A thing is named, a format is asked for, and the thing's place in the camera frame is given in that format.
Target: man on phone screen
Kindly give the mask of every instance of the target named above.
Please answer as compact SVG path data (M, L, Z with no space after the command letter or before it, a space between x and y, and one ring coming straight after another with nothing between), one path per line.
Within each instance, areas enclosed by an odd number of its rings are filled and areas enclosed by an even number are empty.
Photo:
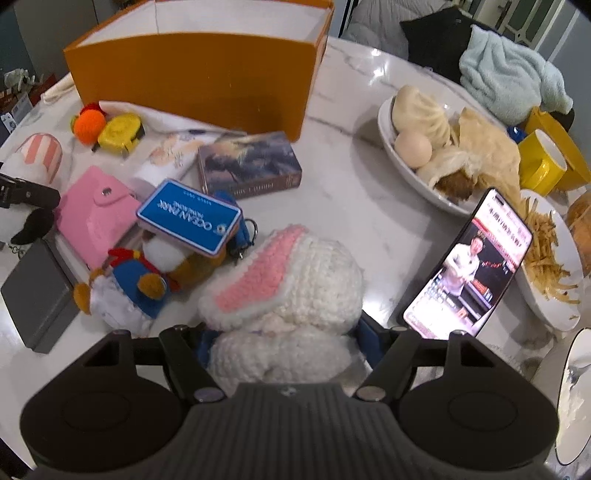
M464 285L474 280L476 270L480 266L478 254L484 247L481 232L472 239L470 245L457 244L445 259L446 269L441 274L440 286L455 297L462 293Z

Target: smartphone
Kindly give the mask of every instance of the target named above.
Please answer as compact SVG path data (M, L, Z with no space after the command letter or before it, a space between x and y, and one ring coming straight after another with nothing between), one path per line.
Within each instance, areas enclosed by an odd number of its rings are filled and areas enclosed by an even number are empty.
M499 303L521 265L532 235L495 189L488 189L402 319L423 338L473 336Z

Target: steamed bun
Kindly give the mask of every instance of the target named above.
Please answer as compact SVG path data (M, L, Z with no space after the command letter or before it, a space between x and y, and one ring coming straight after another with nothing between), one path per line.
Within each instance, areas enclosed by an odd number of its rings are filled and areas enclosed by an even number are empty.
M449 143L450 125L445 111L412 85L403 86L392 107L392 124L398 132L414 130L425 135L433 150Z

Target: cushion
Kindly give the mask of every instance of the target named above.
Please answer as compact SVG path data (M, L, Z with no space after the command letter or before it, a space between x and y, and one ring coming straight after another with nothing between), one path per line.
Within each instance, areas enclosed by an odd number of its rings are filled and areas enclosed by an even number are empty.
M445 8L412 21L400 22L408 40L409 61L429 67L452 82L460 83L460 57L468 47L472 25L491 27L462 14L458 7Z
M448 7L446 0L361 0L341 38L408 59L408 42L400 27L404 20Z

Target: orange crochet toy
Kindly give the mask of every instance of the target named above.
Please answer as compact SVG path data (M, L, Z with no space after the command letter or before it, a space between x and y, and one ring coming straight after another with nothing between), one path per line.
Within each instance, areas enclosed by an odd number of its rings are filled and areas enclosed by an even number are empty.
M99 110L84 110L79 116L75 116L70 124L72 133L80 143L88 147L94 146L103 131L107 120Z

